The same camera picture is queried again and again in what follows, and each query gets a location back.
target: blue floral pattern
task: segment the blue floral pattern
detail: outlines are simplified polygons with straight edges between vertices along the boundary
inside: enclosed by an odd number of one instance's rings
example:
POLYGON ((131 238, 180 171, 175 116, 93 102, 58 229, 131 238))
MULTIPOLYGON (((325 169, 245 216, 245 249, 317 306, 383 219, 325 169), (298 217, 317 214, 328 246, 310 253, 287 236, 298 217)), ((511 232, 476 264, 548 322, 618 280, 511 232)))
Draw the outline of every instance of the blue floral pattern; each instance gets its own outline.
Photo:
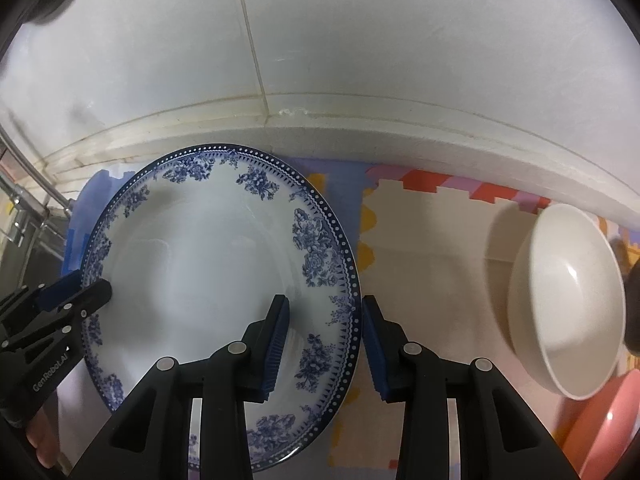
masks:
POLYGON ((113 209, 112 211, 109 211, 104 217, 104 228, 109 229, 111 227, 111 224, 115 221, 117 217, 118 215, 116 214, 115 209, 113 209))
POLYGON ((334 286, 338 283, 340 258, 335 241, 324 225, 321 215, 311 217, 303 209, 296 209, 293 224, 293 242, 306 251, 302 274, 307 286, 334 286))
POLYGON ((233 166, 237 170, 239 160, 240 155, 238 155, 238 152, 236 152, 236 150, 230 150, 229 152, 223 153, 220 157, 220 164, 226 164, 228 162, 230 166, 233 166))
POLYGON ((246 432, 252 462, 268 458, 286 446, 289 443, 289 430, 295 421, 296 416, 291 413, 259 418, 255 429, 246 432))
POLYGON ((296 189, 293 191, 293 193, 289 194, 289 202, 293 202, 293 200, 295 200, 297 196, 304 200, 308 194, 309 190, 305 186, 296 186, 296 189))
POLYGON ((322 344, 319 334, 309 334, 306 342, 309 346, 302 351, 300 370, 295 375, 295 378, 302 381, 296 383, 296 388, 314 394, 318 389, 320 376, 331 369, 335 344, 322 344))
POLYGON ((105 374, 98 363, 98 356, 94 352, 87 352, 85 356, 88 367, 94 374, 94 381, 97 380, 97 386, 100 388, 104 398, 109 403, 109 409, 114 412, 117 410, 124 400, 124 388, 122 382, 116 374, 105 374))
POLYGON ((102 263, 111 251, 111 240, 104 231, 94 241, 90 257, 87 260, 84 271, 85 286, 91 285, 102 276, 102 263))
POLYGON ((198 436, 191 433, 189 435, 189 463, 200 466, 200 455, 198 454, 198 436))
POLYGON ((84 329, 89 336, 89 343, 98 346, 102 345, 102 330, 100 329, 100 318, 97 314, 93 314, 87 318, 84 329))
POLYGON ((331 312, 331 321, 328 321, 327 325, 348 323, 356 311, 356 302, 353 298, 349 296, 329 296, 329 299, 337 308, 331 312))
POLYGON ((306 413, 306 420, 308 422, 317 420, 322 413, 322 406, 318 406, 317 404, 315 406, 304 404, 303 406, 300 406, 300 409, 303 411, 303 413, 306 413))
POLYGON ((162 174, 162 178, 176 184, 185 182, 189 177, 197 181, 207 180, 213 165, 214 159, 202 153, 185 156, 174 161, 171 168, 162 174))
POLYGON ((129 218, 129 215, 146 200, 150 193, 146 184, 137 191, 131 191, 124 200, 124 218, 129 218))
POLYGON ((254 195, 260 196, 260 200, 273 200, 276 191, 280 189, 280 186, 275 182, 271 182, 267 178, 267 172, 257 168, 256 166, 249 165, 249 170, 238 175, 236 184, 244 184, 244 188, 254 195))

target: plate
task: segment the plate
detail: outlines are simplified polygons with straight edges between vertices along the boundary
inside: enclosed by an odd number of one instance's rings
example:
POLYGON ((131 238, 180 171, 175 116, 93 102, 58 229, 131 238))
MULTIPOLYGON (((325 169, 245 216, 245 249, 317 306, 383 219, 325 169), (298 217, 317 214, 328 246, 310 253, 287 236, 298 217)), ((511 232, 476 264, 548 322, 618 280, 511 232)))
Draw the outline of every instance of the plate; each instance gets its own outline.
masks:
POLYGON ((274 392, 245 405, 252 469, 308 446, 344 399, 360 343, 353 253, 326 200, 273 155, 207 144, 149 164, 105 208, 81 269, 84 286, 113 286, 82 328, 112 412, 158 358, 207 358, 262 319, 275 294, 289 298, 290 327, 274 392))
POLYGON ((640 370, 610 379, 594 395, 567 435, 562 451, 580 480, 604 480, 622 457, 640 404, 640 370))

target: blue bristle pad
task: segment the blue bristle pad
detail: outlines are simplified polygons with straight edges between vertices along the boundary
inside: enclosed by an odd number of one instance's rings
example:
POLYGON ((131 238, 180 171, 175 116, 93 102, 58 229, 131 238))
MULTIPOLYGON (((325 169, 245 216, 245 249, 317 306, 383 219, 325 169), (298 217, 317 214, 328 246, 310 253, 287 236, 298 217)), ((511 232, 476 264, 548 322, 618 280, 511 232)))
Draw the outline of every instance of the blue bristle pad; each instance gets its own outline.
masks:
POLYGON ((382 351, 382 345, 378 339, 369 309, 364 308, 364 326, 363 338, 364 348, 367 351, 367 361, 369 361, 369 369, 371 370, 371 378, 373 386, 380 394, 382 400, 386 400, 389 395, 389 384, 386 381, 386 361, 382 351))
POLYGON ((265 396, 276 387, 276 378, 280 368, 280 360, 282 359, 282 350, 287 340, 287 332, 289 331, 289 302, 286 301, 280 309, 278 320, 269 342, 269 349, 264 360, 264 378, 262 379, 262 392, 265 396))

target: plate rim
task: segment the plate rim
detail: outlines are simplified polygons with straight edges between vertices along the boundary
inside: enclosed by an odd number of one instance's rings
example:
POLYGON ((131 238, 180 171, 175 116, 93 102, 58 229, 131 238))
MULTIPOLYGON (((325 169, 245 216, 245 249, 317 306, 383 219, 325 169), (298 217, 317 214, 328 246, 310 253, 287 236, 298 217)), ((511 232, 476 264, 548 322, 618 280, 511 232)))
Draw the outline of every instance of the plate rim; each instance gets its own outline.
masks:
MULTIPOLYGON (((144 168, 136 172, 123 186, 114 194, 114 196, 109 200, 108 204, 102 210, 102 213, 98 217, 94 228, 91 231, 91 234, 86 242, 84 247, 84 251, 82 254, 82 262, 80 266, 80 273, 82 283, 85 282, 85 273, 87 272, 87 261, 90 253, 92 252, 93 244, 96 241, 97 235, 102 231, 105 221, 108 219, 108 215, 112 212, 112 210, 116 210, 120 205, 120 199, 123 195, 133 187, 141 178, 147 176, 149 173, 153 172, 156 167, 171 162, 172 160, 177 160, 184 156, 190 156, 197 153, 207 153, 207 152, 217 152, 217 153, 232 153, 236 152, 241 155, 259 157, 263 160, 261 162, 266 163, 268 166, 275 171, 279 171, 282 173, 281 177, 286 178, 289 176, 291 180, 298 181, 300 186, 305 187, 308 190, 307 198, 311 202, 311 207, 315 206, 314 209, 322 215, 323 219, 327 221, 327 217, 329 216, 331 220, 335 220, 336 229, 331 230, 332 234, 335 238, 336 244, 340 245, 338 241, 338 235, 342 235, 340 240, 343 244, 341 259, 346 264, 347 256, 350 256, 353 261, 353 270, 346 272, 345 279, 347 281, 347 290, 350 294, 350 298, 354 301, 354 310, 349 313, 349 322, 346 325, 346 341, 345 345, 355 346, 355 348, 347 348, 345 350, 345 359, 343 360, 342 367, 337 372, 337 377, 335 380, 335 385, 333 386, 333 391, 330 395, 327 396, 326 403, 324 405, 324 410, 320 413, 319 416, 316 416, 315 419, 309 416, 309 420, 314 420, 315 422, 312 424, 308 423, 305 427, 305 431, 301 431, 300 434, 297 434, 295 439, 289 443, 286 447, 278 450, 276 453, 271 455, 270 458, 261 460, 260 462, 256 462, 252 464, 252 471, 258 472, 264 469, 270 468, 278 463, 284 462, 288 460, 294 455, 297 455, 300 451, 308 447, 317 437, 320 435, 329 423, 333 420, 334 416, 338 412, 338 409, 342 405, 349 388, 351 386, 351 380, 353 378, 353 372, 356 367, 356 363, 358 360, 359 352, 360 352, 360 343, 361 336, 358 332, 359 326, 361 326, 362 319, 362 294, 360 293, 360 281, 358 275, 358 269, 356 265, 356 257, 351 248, 349 241, 347 240, 346 234, 344 233, 344 229, 340 224, 340 220, 335 215, 333 209, 329 205, 328 201, 322 196, 322 194, 316 189, 316 187, 311 183, 303 174, 301 174, 298 170, 296 170, 291 165, 287 164, 280 158, 271 153, 264 152, 263 150, 258 150, 257 148, 251 148, 249 146, 243 146, 241 144, 234 144, 229 142, 208 142, 206 144, 196 144, 193 146, 187 146, 180 150, 175 150, 166 155, 160 156, 153 160, 149 164, 147 164, 144 168)), ((81 330, 81 340, 82 347, 84 349, 84 362, 86 364, 87 370, 89 372, 89 376, 91 377, 92 383, 94 384, 95 389, 97 390, 102 402, 105 404, 110 413, 114 413, 116 408, 113 409, 111 406, 111 402, 104 395, 102 388, 99 386, 97 373, 94 367, 94 364, 90 362, 91 357, 91 343, 87 341, 86 338, 86 325, 88 320, 85 321, 82 325, 81 330)), ((194 463, 189 462, 190 469, 198 469, 198 466, 194 463)))

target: white wall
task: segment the white wall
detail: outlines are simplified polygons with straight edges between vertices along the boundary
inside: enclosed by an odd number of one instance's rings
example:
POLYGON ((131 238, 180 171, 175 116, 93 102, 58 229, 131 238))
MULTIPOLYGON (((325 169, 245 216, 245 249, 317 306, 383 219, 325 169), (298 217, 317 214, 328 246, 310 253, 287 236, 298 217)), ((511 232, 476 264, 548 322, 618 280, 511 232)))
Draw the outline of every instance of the white wall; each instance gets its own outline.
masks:
POLYGON ((0 120, 53 173, 219 132, 640 225, 640 46, 609 0, 74 0, 19 31, 0 120))

